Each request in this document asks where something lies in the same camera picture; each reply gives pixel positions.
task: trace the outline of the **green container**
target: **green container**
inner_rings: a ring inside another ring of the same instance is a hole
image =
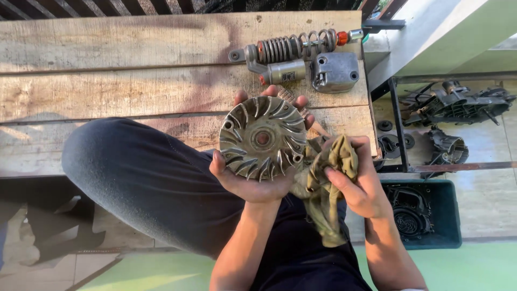
[[[462,244],[460,214],[454,184],[449,180],[381,180],[383,186],[408,186],[418,190],[429,203],[434,232],[421,239],[402,239],[407,250],[457,249]]]

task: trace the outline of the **wooden table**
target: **wooden table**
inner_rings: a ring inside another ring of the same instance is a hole
[[[230,50],[259,39],[361,26],[361,11],[250,12],[0,22],[0,177],[63,174],[61,150],[85,122],[130,117],[198,150],[218,132],[239,89],[258,95],[257,75],[230,65]],[[331,134],[375,127],[361,46],[360,79],[348,93],[316,92],[309,76],[286,88]]]

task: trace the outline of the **forearm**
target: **forearm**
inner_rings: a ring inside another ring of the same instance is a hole
[[[280,200],[246,202],[235,232],[216,261],[210,278],[210,291],[250,288],[279,206]]]
[[[425,281],[404,248],[392,217],[365,219],[366,257],[372,280],[379,289],[425,289]]]

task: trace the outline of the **leg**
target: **leg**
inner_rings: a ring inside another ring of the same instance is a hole
[[[210,173],[211,155],[122,118],[91,121],[63,149],[63,170],[93,201],[135,229],[217,258],[244,201]]]

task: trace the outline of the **sticker label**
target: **sticker label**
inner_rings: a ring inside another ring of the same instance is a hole
[[[294,81],[294,72],[287,72],[282,74],[282,83]]]

